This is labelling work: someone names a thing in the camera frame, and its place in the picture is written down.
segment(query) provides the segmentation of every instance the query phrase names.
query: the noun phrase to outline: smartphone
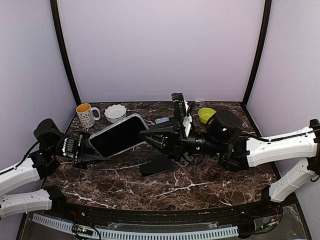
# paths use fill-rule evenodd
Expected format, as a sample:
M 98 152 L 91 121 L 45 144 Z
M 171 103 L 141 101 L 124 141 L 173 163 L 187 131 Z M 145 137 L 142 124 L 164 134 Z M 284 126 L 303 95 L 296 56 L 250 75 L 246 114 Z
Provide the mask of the smartphone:
M 171 159 L 162 158 L 156 161 L 147 162 L 139 166 L 143 178 L 168 172 L 174 169 Z
M 139 133 L 148 129 L 142 116 L 135 113 L 92 134 L 89 143 L 103 157 L 112 157 L 142 144 Z

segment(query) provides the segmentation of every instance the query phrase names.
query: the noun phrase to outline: yellow-green bowl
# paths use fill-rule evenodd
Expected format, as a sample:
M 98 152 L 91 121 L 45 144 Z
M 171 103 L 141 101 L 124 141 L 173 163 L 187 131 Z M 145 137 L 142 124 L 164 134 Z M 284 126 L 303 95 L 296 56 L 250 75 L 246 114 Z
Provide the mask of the yellow-green bowl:
M 208 108 L 208 107 L 201 108 L 198 112 L 200 122 L 202 122 L 203 124 L 206 124 L 209 118 L 211 118 L 212 115 L 214 115 L 215 113 L 216 111 L 213 110 L 212 108 Z

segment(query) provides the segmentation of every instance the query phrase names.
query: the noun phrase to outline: mug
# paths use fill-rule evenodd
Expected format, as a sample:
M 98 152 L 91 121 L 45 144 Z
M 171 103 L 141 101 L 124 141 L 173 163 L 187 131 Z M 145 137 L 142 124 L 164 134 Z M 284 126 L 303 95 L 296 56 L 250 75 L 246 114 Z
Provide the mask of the mug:
M 95 117 L 93 110 L 96 110 L 99 114 L 99 117 Z M 91 107 L 89 103 L 83 103 L 76 108 L 76 113 L 80 119 L 80 122 L 84 128 L 90 128 L 95 125 L 101 117 L 100 111 L 97 107 Z

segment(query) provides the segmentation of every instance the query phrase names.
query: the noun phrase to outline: black pole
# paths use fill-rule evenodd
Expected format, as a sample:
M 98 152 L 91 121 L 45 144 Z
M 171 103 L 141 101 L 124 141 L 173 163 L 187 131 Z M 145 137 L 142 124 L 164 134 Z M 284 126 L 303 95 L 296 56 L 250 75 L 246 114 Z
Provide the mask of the black pole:
M 53 23 L 54 23 L 54 28 L 55 28 L 55 34 L 56 34 L 56 38 L 58 40 L 65 73 L 68 78 L 75 103 L 78 106 L 82 102 L 81 102 L 79 92 L 78 92 L 78 89 L 76 86 L 74 75 L 72 74 L 72 70 L 71 70 L 71 66 L 70 66 L 70 62 L 69 62 L 69 58 L 68 58 L 68 54 L 67 54 L 64 35 L 62 32 L 62 27 L 61 27 L 61 23 L 60 23 L 57 0 L 50 0 L 50 4 L 51 4 L 51 11 L 52 11 L 52 18 L 53 18 Z
M 258 44 L 256 47 L 256 52 L 255 52 L 255 56 L 254 56 L 254 61 L 253 61 L 249 81 L 246 86 L 246 90 L 245 90 L 244 97 L 242 100 L 242 104 L 244 106 L 247 106 L 247 104 L 248 104 L 248 101 L 249 101 L 249 98 L 250 98 L 250 95 L 251 95 L 251 92 L 252 92 L 252 89 L 254 87 L 254 83 L 256 80 L 262 52 L 264 50 L 267 29 L 268 29 L 268 23 L 269 23 L 269 17 L 270 17 L 270 12 L 271 12 L 271 5 L 272 5 L 272 0 L 265 0 L 259 40 L 258 40 Z

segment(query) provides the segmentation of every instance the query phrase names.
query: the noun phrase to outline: marble tabletop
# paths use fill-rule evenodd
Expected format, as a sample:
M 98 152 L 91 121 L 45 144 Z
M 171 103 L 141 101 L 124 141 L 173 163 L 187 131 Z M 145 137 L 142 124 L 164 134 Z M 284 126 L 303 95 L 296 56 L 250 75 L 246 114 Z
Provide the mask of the marble tabletop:
M 96 133 L 111 123 L 103 115 L 113 103 L 92 103 L 101 111 L 101 119 L 89 129 L 81 126 L 75 116 L 67 134 L 78 131 Z M 172 102 L 122 102 L 128 115 L 140 114 L 148 125 L 155 119 L 173 116 Z M 198 130 L 204 125 L 198 118 L 203 107 L 228 109 L 243 121 L 243 131 L 254 133 L 248 118 L 237 102 L 193 103 L 193 121 Z M 174 170 L 143 178 L 139 165 L 164 155 L 147 143 L 112 157 L 108 161 L 88 164 L 87 169 L 72 167 L 65 157 L 57 157 L 61 166 L 48 177 L 44 186 L 55 185 L 74 204 L 137 211 L 183 211 L 235 206 L 259 201 L 261 190 L 277 180 L 272 166 L 262 164 L 239 172 L 229 172 L 218 166 L 217 159 L 205 157 L 199 165 L 181 166 Z M 202 156 L 195 156 L 194 161 Z

